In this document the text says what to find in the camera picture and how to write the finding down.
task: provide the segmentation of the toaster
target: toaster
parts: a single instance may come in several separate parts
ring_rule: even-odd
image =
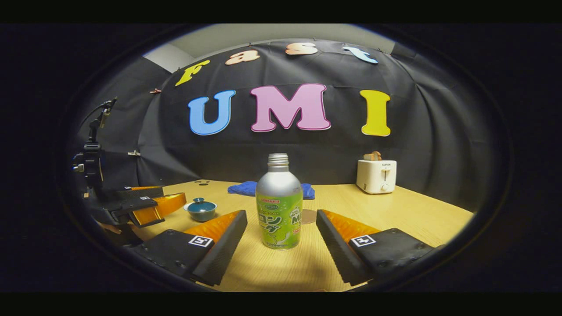
[[[390,193],[396,186],[396,161],[359,160],[357,186],[369,194]]]

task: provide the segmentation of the bowl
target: bowl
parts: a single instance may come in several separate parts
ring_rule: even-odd
[[[216,204],[207,202],[202,197],[194,198],[193,202],[184,205],[183,209],[191,215],[191,218],[198,222],[206,222],[213,219],[216,214]]]

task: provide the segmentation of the wooden table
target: wooden table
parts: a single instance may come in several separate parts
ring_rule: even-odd
[[[222,283],[213,289],[224,292],[340,292],[354,288],[343,283],[315,223],[302,226],[301,243],[296,248],[267,248],[261,243],[255,197],[227,192],[229,186],[239,183],[200,181],[164,187],[164,194],[185,192],[188,202],[203,197],[217,204],[217,216],[243,209],[248,219],[246,231]],[[316,199],[304,200],[304,209],[326,209],[381,231],[398,228],[433,247],[451,240],[473,216],[467,210],[401,187],[385,195],[366,194],[355,184],[312,187]],[[183,209],[165,219],[165,222],[135,229],[135,232],[141,239],[148,240],[166,229],[185,231],[200,224]]]

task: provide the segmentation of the blue letter u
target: blue letter u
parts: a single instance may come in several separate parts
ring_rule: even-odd
[[[207,97],[197,98],[187,106],[190,108],[189,126],[198,135],[213,135],[225,129],[230,122],[230,98],[236,94],[234,90],[226,90],[215,94],[215,99],[219,102],[219,117],[213,123],[205,123],[203,117],[205,113],[205,103]]]

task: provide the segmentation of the letter m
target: letter m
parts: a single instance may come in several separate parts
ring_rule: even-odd
[[[281,126],[288,129],[293,124],[299,110],[301,110],[301,120],[297,122],[298,128],[304,130],[329,129],[331,124],[326,119],[322,99],[322,93],[325,90],[326,86],[323,84],[303,84],[289,101],[281,91],[273,86],[252,89],[250,93],[256,96],[257,112],[252,131],[270,132],[277,127],[271,121],[270,111]]]

